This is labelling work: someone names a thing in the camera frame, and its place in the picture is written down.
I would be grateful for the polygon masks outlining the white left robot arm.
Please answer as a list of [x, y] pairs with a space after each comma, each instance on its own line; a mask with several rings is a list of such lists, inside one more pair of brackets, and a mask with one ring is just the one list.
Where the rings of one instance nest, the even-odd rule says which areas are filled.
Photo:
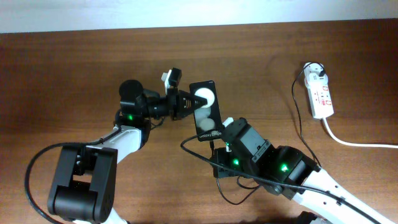
[[123, 82], [113, 131], [94, 142], [62, 147], [47, 202], [50, 214], [74, 223], [125, 223], [113, 207], [118, 163], [144, 146], [152, 118], [179, 120], [215, 102], [203, 87], [191, 92], [176, 84], [165, 87], [160, 96], [137, 80]]

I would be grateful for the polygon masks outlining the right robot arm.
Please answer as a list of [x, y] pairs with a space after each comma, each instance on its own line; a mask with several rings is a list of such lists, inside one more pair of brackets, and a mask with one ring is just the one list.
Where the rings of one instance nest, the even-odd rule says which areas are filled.
[[302, 151], [274, 147], [244, 119], [228, 118], [211, 136], [228, 151], [215, 156], [216, 166], [255, 180], [270, 194], [282, 195], [329, 223], [389, 223], [389, 219], [344, 189]]

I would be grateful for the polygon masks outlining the black smartphone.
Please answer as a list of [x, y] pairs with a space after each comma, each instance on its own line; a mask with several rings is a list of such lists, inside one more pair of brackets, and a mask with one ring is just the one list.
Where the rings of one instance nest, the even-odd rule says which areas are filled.
[[221, 138], [221, 130], [224, 129], [216, 86], [213, 80], [191, 83], [189, 85], [190, 92], [195, 96], [205, 98], [207, 104], [195, 110], [194, 120], [197, 139], [200, 142], [212, 141]]

